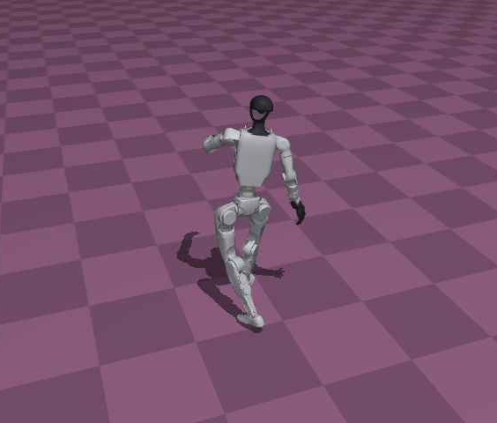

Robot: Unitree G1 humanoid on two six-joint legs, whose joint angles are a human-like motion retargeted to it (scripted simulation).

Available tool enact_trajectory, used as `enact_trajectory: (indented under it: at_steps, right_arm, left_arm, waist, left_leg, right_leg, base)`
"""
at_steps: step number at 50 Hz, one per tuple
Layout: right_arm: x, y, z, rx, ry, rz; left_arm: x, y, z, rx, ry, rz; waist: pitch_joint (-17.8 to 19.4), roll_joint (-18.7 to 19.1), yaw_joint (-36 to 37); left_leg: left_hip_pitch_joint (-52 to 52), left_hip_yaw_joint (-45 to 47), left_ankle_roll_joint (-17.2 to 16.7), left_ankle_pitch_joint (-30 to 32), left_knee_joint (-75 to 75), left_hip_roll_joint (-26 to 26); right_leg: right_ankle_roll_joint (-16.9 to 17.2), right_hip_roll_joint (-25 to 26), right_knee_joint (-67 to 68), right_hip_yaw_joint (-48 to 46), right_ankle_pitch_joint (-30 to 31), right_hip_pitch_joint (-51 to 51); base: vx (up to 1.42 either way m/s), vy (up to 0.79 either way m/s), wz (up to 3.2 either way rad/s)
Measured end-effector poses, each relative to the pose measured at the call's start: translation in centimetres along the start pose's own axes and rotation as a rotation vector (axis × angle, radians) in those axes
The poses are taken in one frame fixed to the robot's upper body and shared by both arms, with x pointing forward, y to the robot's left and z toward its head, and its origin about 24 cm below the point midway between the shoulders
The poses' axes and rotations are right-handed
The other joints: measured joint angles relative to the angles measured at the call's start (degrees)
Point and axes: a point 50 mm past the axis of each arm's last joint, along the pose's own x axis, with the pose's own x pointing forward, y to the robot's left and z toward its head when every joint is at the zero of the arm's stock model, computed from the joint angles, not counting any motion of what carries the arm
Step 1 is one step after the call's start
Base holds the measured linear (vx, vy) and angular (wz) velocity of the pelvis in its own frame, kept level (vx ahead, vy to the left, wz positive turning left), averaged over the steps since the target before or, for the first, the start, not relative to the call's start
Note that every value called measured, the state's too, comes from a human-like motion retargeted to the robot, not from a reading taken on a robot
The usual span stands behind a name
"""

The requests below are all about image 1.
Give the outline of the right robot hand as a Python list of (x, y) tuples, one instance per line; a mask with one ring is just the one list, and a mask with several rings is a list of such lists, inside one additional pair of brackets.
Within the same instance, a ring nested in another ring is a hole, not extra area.
[(300, 201), (299, 204), (297, 205), (294, 201), (290, 202), (291, 206), (296, 209), (297, 216), (299, 217), (299, 221), (296, 223), (296, 225), (299, 225), (305, 218), (305, 206), (302, 204)]

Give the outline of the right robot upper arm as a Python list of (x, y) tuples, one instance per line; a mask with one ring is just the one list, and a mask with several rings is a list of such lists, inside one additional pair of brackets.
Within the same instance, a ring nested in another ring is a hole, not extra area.
[(280, 161), (282, 167), (284, 168), (284, 172), (282, 172), (282, 177), (284, 182), (294, 182), (295, 175), (293, 171), (293, 157), (291, 152), (291, 146), (289, 141), (285, 137), (277, 136), (277, 149), (280, 150)]

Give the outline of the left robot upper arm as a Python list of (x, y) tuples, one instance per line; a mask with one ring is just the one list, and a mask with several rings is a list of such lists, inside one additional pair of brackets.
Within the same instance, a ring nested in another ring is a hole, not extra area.
[(233, 146), (237, 144), (240, 137), (240, 133), (241, 132), (238, 130), (232, 128), (226, 128), (217, 136), (213, 137), (210, 141), (203, 144), (203, 148), (206, 152), (210, 154), (212, 152), (217, 151), (218, 148), (220, 148), (221, 146), (224, 145)]

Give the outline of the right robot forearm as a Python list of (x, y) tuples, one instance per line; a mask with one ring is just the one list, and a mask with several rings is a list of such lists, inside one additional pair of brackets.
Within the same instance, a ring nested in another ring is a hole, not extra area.
[(298, 205), (300, 202), (299, 190), (298, 190), (299, 185), (298, 185), (297, 175), (296, 175), (295, 171), (294, 171), (294, 175), (295, 175), (296, 181), (286, 183), (286, 188), (287, 188), (288, 197), (289, 197), (289, 204), (291, 201), (294, 201)]

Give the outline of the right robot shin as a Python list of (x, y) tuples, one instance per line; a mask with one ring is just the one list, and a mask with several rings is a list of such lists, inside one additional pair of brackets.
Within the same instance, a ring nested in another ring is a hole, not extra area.
[(252, 272), (254, 266), (255, 266), (255, 263), (256, 263), (256, 257), (257, 257), (257, 253), (258, 253), (258, 245), (255, 244), (253, 246), (253, 248), (251, 249), (251, 252), (250, 252), (250, 256), (245, 256), (244, 254), (242, 255), (242, 260), (244, 261), (244, 269), (242, 271), (245, 271), (248, 275), (248, 278), (249, 278), (249, 275), (250, 273)]

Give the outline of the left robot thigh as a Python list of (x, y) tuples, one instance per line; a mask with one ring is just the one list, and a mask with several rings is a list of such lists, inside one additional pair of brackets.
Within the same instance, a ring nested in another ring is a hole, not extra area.
[(240, 273), (244, 269), (244, 261), (236, 256), (234, 249), (234, 226), (236, 214), (238, 212), (237, 204), (234, 202), (222, 205), (215, 211), (215, 230), (219, 251), (222, 259), (226, 262), (233, 261)]

